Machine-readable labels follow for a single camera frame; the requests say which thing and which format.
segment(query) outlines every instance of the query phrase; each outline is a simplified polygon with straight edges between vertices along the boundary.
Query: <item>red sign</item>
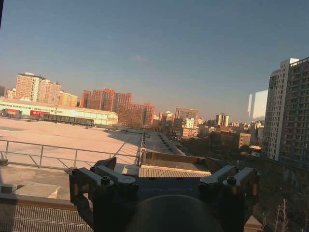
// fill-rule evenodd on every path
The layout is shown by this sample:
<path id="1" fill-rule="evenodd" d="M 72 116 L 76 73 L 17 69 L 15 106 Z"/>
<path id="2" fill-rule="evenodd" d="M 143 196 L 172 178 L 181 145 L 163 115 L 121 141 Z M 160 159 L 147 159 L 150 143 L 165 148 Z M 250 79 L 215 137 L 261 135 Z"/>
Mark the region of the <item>red sign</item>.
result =
<path id="1" fill-rule="evenodd" d="M 9 109 L 8 109 L 8 114 L 10 114 L 10 115 L 16 115 L 16 114 L 17 114 L 17 110 L 9 110 Z"/>
<path id="2" fill-rule="evenodd" d="M 49 112 L 30 110 L 30 115 L 32 116 L 40 116 L 40 115 L 48 115 Z"/>

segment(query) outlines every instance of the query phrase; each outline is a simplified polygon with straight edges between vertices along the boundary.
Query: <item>bare tree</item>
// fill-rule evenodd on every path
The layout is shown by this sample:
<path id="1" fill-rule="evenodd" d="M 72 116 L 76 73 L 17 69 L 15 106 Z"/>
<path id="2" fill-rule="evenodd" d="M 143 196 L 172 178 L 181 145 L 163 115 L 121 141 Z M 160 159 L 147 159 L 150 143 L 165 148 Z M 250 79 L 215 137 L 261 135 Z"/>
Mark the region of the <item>bare tree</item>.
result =
<path id="1" fill-rule="evenodd" d="M 286 208 L 287 208 L 286 203 L 287 203 L 287 200 L 283 199 L 283 204 L 281 206 L 281 212 L 280 212 L 282 232 L 288 231 L 289 219 L 288 219 L 287 212 L 286 212 Z"/>
<path id="2" fill-rule="evenodd" d="M 266 226 L 266 219 L 267 219 L 268 215 L 269 215 L 269 212 L 268 213 L 263 212 L 263 231 L 264 231 L 264 228 Z"/>
<path id="3" fill-rule="evenodd" d="M 281 207 L 280 207 L 280 205 L 278 205 L 277 215 L 276 215 L 276 222 L 275 222 L 275 230 L 274 230 L 274 232 L 277 232 L 280 210 L 281 210 Z"/>

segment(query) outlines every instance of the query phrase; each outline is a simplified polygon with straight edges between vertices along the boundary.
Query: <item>high-rise building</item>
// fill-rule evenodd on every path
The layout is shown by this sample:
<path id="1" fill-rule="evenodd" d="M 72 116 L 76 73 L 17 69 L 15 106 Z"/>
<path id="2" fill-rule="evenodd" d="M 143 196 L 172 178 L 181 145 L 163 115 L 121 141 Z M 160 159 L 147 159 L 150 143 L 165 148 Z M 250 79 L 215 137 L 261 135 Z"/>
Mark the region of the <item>high-rise building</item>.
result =
<path id="1" fill-rule="evenodd" d="M 263 138 L 263 127 L 261 121 L 252 121 L 250 124 L 250 145 L 258 145 Z"/>
<path id="2" fill-rule="evenodd" d="M 126 108 L 129 104 L 132 104 L 132 93 L 115 93 L 113 109 L 115 112 L 119 106 Z"/>
<path id="3" fill-rule="evenodd" d="M 220 115 L 216 115 L 216 124 L 217 126 L 228 126 L 228 118 L 229 116 L 221 113 Z"/>
<path id="4" fill-rule="evenodd" d="M 0 86 L 0 97 L 4 97 L 5 88 Z"/>
<path id="5" fill-rule="evenodd" d="M 15 98 L 36 102 L 39 92 L 40 80 L 45 80 L 45 78 L 41 76 L 35 76 L 30 72 L 26 72 L 25 74 L 18 74 Z"/>
<path id="6" fill-rule="evenodd" d="M 77 99 L 78 97 L 75 95 L 71 95 L 70 93 L 65 93 L 63 91 L 60 91 L 59 105 L 75 107 L 77 104 Z"/>
<path id="7" fill-rule="evenodd" d="M 8 99 L 15 99 L 16 96 L 16 88 L 7 89 L 5 97 Z"/>
<path id="8" fill-rule="evenodd" d="M 175 112 L 175 119 L 178 118 L 194 118 L 194 126 L 197 126 L 198 123 L 198 111 L 194 109 L 183 109 L 183 108 L 176 108 Z"/>
<path id="9" fill-rule="evenodd" d="M 91 95 L 91 92 L 88 90 L 84 90 L 82 93 L 81 103 L 79 107 L 81 108 L 88 108 L 88 100 Z"/>
<path id="10" fill-rule="evenodd" d="M 57 82 L 51 82 L 30 72 L 17 75 L 16 99 L 58 104 L 59 94 L 60 84 Z"/>
<path id="11" fill-rule="evenodd" d="M 159 121 L 161 124 L 173 124 L 174 114 L 171 111 L 160 112 Z"/>
<path id="12" fill-rule="evenodd" d="M 92 92 L 84 90 L 80 107 L 115 111 L 118 123 L 125 125 L 151 126 L 155 115 L 155 108 L 149 103 L 132 104 L 132 93 L 116 93 L 109 88 L 94 89 Z"/>
<path id="13" fill-rule="evenodd" d="M 281 113 L 280 117 L 280 121 L 283 117 L 283 122 L 279 160 L 282 163 L 308 170 L 309 58 L 285 63 L 285 65 L 281 68 L 290 67 L 290 69 L 288 77 L 285 77 L 287 88 L 285 102 L 283 102 L 284 115 L 282 116 Z"/>
<path id="14" fill-rule="evenodd" d="M 290 64 L 299 59 L 290 58 L 280 63 L 271 73 L 265 114 L 262 155 L 279 160 L 281 130 Z"/>

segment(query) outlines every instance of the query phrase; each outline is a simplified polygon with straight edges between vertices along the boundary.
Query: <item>building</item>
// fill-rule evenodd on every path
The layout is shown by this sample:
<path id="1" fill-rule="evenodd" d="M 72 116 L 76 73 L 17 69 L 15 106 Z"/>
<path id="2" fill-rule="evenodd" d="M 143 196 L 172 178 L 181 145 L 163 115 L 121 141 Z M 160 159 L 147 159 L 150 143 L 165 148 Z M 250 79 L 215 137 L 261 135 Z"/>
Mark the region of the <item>building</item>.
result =
<path id="1" fill-rule="evenodd" d="M 194 109 L 176 108 L 175 119 L 178 118 L 194 118 L 194 126 L 198 123 L 198 111 Z"/>
<path id="2" fill-rule="evenodd" d="M 40 80 L 45 80 L 45 78 L 35 76 L 30 72 L 26 72 L 25 74 L 18 74 L 15 98 L 28 99 L 29 101 L 36 102 L 39 92 Z"/>
<path id="3" fill-rule="evenodd" d="M 220 115 L 216 115 L 216 125 L 217 126 L 228 126 L 228 115 L 221 113 Z"/>
<path id="4" fill-rule="evenodd" d="M 200 124 L 198 126 L 198 133 L 201 135 L 209 135 L 213 131 L 216 131 L 215 127 L 209 127 L 209 126 L 206 126 L 205 124 Z"/>
<path id="5" fill-rule="evenodd" d="M 203 124 L 203 123 L 204 123 L 204 119 L 202 117 L 199 117 L 197 124 L 200 125 L 200 124 Z"/>
<path id="6" fill-rule="evenodd" d="M 286 65 L 288 67 L 284 68 L 290 67 L 290 69 L 288 77 L 285 79 L 287 80 L 287 88 L 284 115 L 280 115 L 280 120 L 283 118 L 283 122 L 279 160 L 284 164 L 308 170 L 309 58 L 286 63 Z"/>
<path id="7" fill-rule="evenodd" d="M 279 69 L 273 71 L 269 79 L 262 156 L 272 160 L 279 160 L 289 68 L 296 61 L 299 59 L 290 58 L 281 62 Z"/>
<path id="8" fill-rule="evenodd" d="M 60 91 L 59 105 L 75 107 L 77 106 L 77 99 L 78 97 L 75 95 L 71 95 L 70 93 L 65 93 L 63 91 Z"/>
<path id="9" fill-rule="evenodd" d="M 239 122 L 230 122 L 230 127 L 239 127 Z"/>
<path id="10" fill-rule="evenodd" d="M 253 121 L 250 124 L 250 145 L 256 145 L 258 139 L 263 139 L 263 128 L 261 121 Z"/>
<path id="11" fill-rule="evenodd" d="M 174 114 L 171 111 L 160 112 L 159 113 L 159 121 L 161 124 L 169 124 L 170 126 L 173 124 Z"/>
<path id="12" fill-rule="evenodd" d="M 3 86 L 0 86 L 0 97 L 4 97 L 5 88 Z"/>
<path id="13" fill-rule="evenodd" d="M 214 126 L 216 126 L 216 120 L 215 119 L 210 119 L 207 122 L 205 122 L 204 124 L 206 126 L 209 126 L 209 127 L 214 127 Z"/>
<path id="14" fill-rule="evenodd" d="M 80 107 L 96 110 L 112 111 L 123 125 L 149 127 L 153 124 L 155 108 L 149 103 L 133 104 L 132 93 L 116 93 L 115 90 L 104 88 L 92 92 L 84 90 Z"/>
<path id="15" fill-rule="evenodd" d="M 189 139 L 196 137 L 198 134 L 198 128 L 182 128 L 181 129 L 181 137 L 183 139 Z"/>
<path id="16" fill-rule="evenodd" d="M 115 125 L 118 123 L 118 115 L 115 112 L 2 98 L 0 99 L 0 111 L 5 109 L 20 110 L 23 117 L 38 120 L 54 120 L 58 117 L 59 121 L 76 124 L 88 122 L 89 124 Z"/>
<path id="17" fill-rule="evenodd" d="M 154 122 L 153 122 L 153 126 L 158 126 L 159 125 L 159 116 L 154 115 Z"/>
<path id="18" fill-rule="evenodd" d="M 8 99 L 15 99 L 16 96 L 16 88 L 7 89 L 5 93 L 5 97 Z"/>
<path id="19" fill-rule="evenodd" d="M 233 149 L 241 148 L 244 145 L 250 146 L 250 134 L 224 130 L 220 133 L 220 143 L 223 146 Z"/>
<path id="20" fill-rule="evenodd" d="M 194 124 L 195 124 L 195 120 L 194 118 L 185 118 L 185 127 L 186 128 L 193 128 L 194 127 Z"/>
<path id="21" fill-rule="evenodd" d="M 60 84 L 58 82 L 51 82 L 30 72 L 17 75 L 15 98 L 18 100 L 58 104 L 59 95 Z"/>

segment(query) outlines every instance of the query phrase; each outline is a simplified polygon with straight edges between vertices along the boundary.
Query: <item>flat rooftop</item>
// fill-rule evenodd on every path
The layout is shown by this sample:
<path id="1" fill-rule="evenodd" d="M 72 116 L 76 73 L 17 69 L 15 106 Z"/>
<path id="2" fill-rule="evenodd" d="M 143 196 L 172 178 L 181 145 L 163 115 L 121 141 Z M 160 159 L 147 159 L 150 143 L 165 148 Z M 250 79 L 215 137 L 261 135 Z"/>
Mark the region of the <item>flat rooftop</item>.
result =
<path id="1" fill-rule="evenodd" d="M 0 118 L 0 139 L 107 152 L 107 154 L 103 154 L 98 152 L 78 151 L 77 160 L 85 160 L 88 161 L 88 163 L 77 162 L 76 166 L 78 168 L 89 168 L 98 160 L 116 156 L 116 170 L 121 172 L 125 165 L 135 163 L 141 135 L 136 133 L 123 133 L 120 131 L 106 131 L 106 129 L 102 128 L 86 129 L 83 126 L 73 126 L 64 123 L 55 124 L 46 121 L 28 122 L 26 120 Z M 0 151 L 4 153 L 5 150 L 6 142 L 0 141 Z M 39 156 L 41 154 L 41 146 L 10 143 L 9 152 Z M 56 166 L 58 168 L 65 168 L 64 165 L 72 167 L 72 162 L 62 159 L 74 159 L 75 152 L 76 150 L 74 149 L 44 147 L 44 156 L 59 158 L 64 164 L 57 159 L 43 158 L 42 165 Z M 133 157 L 124 157 L 120 155 L 130 155 Z M 36 156 L 32 158 L 39 163 L 40 157 Z M 8 153 L 8 159 L 10 162 L 33 164 L 33 160 L 30 156 Z"/>

